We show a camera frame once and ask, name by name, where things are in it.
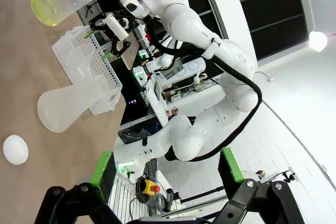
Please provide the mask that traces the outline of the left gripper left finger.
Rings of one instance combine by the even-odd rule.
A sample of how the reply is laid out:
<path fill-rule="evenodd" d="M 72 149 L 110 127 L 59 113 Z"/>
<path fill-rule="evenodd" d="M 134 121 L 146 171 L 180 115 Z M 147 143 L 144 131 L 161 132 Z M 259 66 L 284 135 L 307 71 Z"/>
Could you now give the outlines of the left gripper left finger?
<path fill-rule="evenodd" d="M 103 151 L 90 182 L 47 190 L 35 223 L 75 223 L 80 216 L 89 216 L 92 223 L 117 223 L 108 206 L 116 173 L 113 152 Z"/>

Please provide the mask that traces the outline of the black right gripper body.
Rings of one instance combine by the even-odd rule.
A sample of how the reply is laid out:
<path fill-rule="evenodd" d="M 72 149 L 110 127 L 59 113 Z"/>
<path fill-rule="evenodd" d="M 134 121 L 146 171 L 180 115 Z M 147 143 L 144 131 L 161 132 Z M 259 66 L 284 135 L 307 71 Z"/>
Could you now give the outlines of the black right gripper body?
<path fill-rule="evenodd" d="M 124 9 L 114 10 L 112 13 L 124 29 L 133 29 L 134 27 L 136 27 L 137 22 L 135 17 L 126 12 Z"/>

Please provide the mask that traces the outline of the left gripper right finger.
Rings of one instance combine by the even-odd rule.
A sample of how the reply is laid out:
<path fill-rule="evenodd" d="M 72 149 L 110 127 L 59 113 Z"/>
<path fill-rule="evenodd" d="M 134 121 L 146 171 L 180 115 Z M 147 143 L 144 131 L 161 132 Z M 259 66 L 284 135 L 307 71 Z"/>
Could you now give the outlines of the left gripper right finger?
<path fill-rule="evenodd" d="M 245 178 L 230 148 L 220 151 L 218 171 L 228 202 L 213 223 L 242 223 L 248 212 L 259 213 L 264 223 L 304 223 L 288 184 Z"/>

